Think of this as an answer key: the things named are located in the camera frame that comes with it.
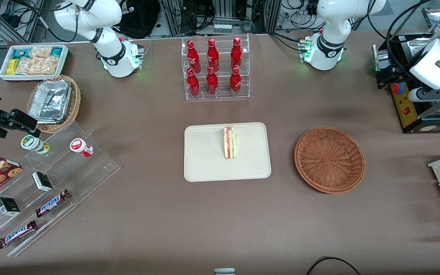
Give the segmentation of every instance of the brown table surface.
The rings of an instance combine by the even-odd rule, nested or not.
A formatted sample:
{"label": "brown table surface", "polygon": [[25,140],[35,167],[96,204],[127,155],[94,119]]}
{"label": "brown table surface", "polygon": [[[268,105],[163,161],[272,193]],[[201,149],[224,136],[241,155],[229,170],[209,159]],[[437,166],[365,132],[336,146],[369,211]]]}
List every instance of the brown table surface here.
{"label": "brown table surface", "polygon": [[[352,33],[330,71],[300,64],[268,35],[250,35],[250,99],[199,103],[184,97],[180,41],[154,40],[143,70],[123,79],[103,69],[91,44],[68,45],[66,73],[82,93],[78,121],[122,169],[22,254],[0,251],[0,274],[209,275],[234,267],[238,275],[299,275],[322,256],[366,275],[440,273],[440,190],[427,167],[440,159],[440,134],[401,133],[390,92],[376,88],[377,35]],[[25,110],[34,87],[1,81],[0,108]],[[257,121],[267,127],[269,178],[184,179],[188,126]],[[364,152],[365,177],[349,193],[320,193],[295,169],[295,142],[320,126],[347,132]],[[0,139],[0,156],[22,158],[22,136]],[[312,274],[330,272],[353,274],[337,262]]]}

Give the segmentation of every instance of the brown wicker basket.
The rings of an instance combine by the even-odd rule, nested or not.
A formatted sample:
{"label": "brown wicker basket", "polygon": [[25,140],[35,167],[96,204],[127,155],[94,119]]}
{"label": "brown wicker basket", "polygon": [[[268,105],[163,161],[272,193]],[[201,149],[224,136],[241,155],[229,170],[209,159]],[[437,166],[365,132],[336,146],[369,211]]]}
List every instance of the brown wicker basket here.
{"label": "brown wicker basket", "polygon": [[[66,120],[61,124],[37,124],[37,129],[39,129],[42,132],[53,134],[57,131],[59,131],[62,127],[66,126],[66,124],[73,122],[76,117],[77,113],[79,112],[79,104],[81,103],[81,92],[79,91],[79,87],[77,87],[76,82],[66,76],[66,75],[60,75],[58,77],[52,77],[49,79],[44,80],[43,82],[49,82],[49,81],[57,81],[57,80],[66,80],[72,84],[72,91],[71,91],[71,98],[69,101],[69,106],[67,110]],[[35,92],[37,91],[37,87],[33,89],[33,92],[30,96],[30,100],[28,101],[28,104],[26,104],[26,111],[30,111],[30,107],[32,106],[33,97],[35,96]]]}
{"label": "brown wicker basket", "polygon": [[363,179],[366,162],[358,143],[340,130],[319,127],[295,146],[295,165],[313,188],[330,194],[351,191]]}

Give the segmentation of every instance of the white robotic arm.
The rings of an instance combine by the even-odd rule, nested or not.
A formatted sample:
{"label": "white robotic arm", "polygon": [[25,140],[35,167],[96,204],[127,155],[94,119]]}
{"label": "white robotic arm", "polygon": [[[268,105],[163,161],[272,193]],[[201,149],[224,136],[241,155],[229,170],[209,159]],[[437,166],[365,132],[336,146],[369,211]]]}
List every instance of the white robotic arm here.
{"label": "white robotic arm", "polygon": [[[136,44],[121,41],[110,26],[120,22],[122,11],[115,0],[70,0],[69,7],[54,12],[59,25],[93,43],[105,69],[115,77],[125,77],[141,67]],[[68,5],[63,2],[56,6]]]}
{"label": "white robotic arm", "polygon": [[[323,33],[305,38],[304,61],[318,70],[334,68],[343,52],[344,43],[351,33],[348,19],[364,17],[370,0],[320,0],[317,14],[325,19]],[[383,9],[386,0],[374,0],[370,15]]]}

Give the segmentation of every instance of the coca-cola bottle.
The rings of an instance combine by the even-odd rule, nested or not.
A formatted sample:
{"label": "coca-cola bottle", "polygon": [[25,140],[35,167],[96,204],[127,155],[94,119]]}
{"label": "coca-cola bottle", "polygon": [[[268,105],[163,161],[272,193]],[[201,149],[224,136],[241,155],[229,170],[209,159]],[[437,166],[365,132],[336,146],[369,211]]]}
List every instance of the coca-cola bottle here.
{"label": "coca-cola bottle", "polygon": [[206,82],[208,83],[208,92],[211,95],[216,95],[218,92],[218,77],[215,74],[215,69],[213,68],[213,66],[208,67]]}
{"label": "coca-cola bottle", "polygon": [[241,67],[242,65],[242,48],[241,48],[241,39],[236,37],[234,38],[234,47],[232,47],[232,51],[230,52],[230,66],[234,69],[236,66]]}
{"label": "coca-cola bottle", "polygon": [[235,67],[232,69],[232,75],[230,76],[230,94],[232,96],[238,96],[241,93],[241,80],[239,67]]}
{"label": "coca-cola bottle", "polygon": [[198,51],[194,48],[193,41],[189,40],[188,45],[188,63],[190,68],[194,70],[195,73],[201,72],[201,65],[199,64],[199,54]]}
{"label": "coca-cola bottle", "polygon": [[220,70],[220,60],[218,58],[218,49],[215,46],[215,39],[208,39],[208,66],[212,66],[215,72]]}
{"label": "coca-cola bottle", "polygon": [[187,73],[188,78],[186,79],[186,82],[188,83],[190,94],[192,97],[199,97],[199,82],[197,77],[194,75],[193,69],[188,68]]}

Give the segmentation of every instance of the red emergency stop button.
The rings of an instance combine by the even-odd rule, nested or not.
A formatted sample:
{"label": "red emergency stop button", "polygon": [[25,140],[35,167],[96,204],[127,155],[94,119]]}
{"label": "red emergency stop button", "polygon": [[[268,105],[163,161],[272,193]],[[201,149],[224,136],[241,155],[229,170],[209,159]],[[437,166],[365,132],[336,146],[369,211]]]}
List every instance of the red emergency stop button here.
{"label": "red emergency stop button", "polygon": [[391,86],[391,91],[394,92],[395,94],[397,92],[400,92],[401,89],[401,85],[399,83],[395,83]]}

